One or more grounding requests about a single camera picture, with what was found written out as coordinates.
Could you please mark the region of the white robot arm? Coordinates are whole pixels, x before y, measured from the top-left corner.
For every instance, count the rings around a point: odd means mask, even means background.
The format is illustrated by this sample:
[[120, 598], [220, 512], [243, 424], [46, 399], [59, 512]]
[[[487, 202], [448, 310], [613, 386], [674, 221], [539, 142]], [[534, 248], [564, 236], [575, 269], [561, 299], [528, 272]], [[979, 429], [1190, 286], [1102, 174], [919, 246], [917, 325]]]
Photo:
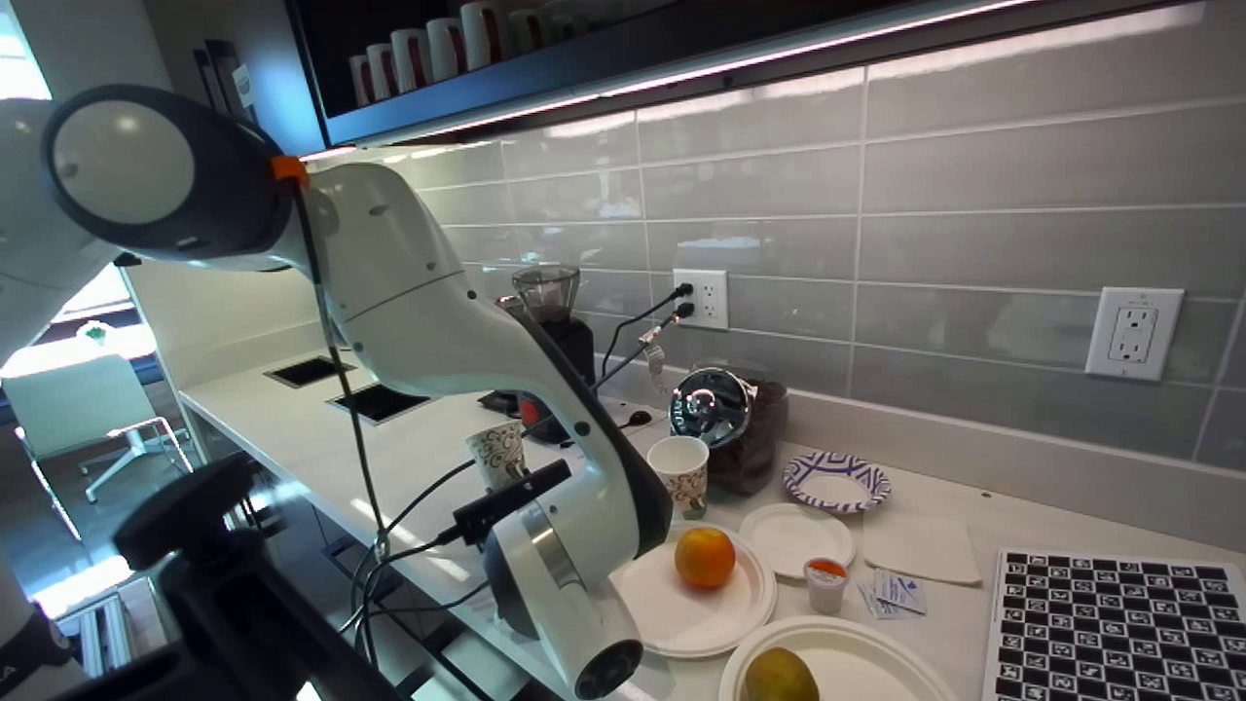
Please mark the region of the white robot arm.
[[674, 504], [521, 299], [487, 299], [421, 197], [382, 163], [308, 169], [246, 121], [155, 88], [94, 88], [37, 130], [50, 202], [155, 260], [290, 264], [349, 354], [416, 399], [539, 399], [583, 467], [482, 529], [501, 620], [579, 698], [630, 682], [644, 643], [609, 615], [613, 573], [660, 550]]

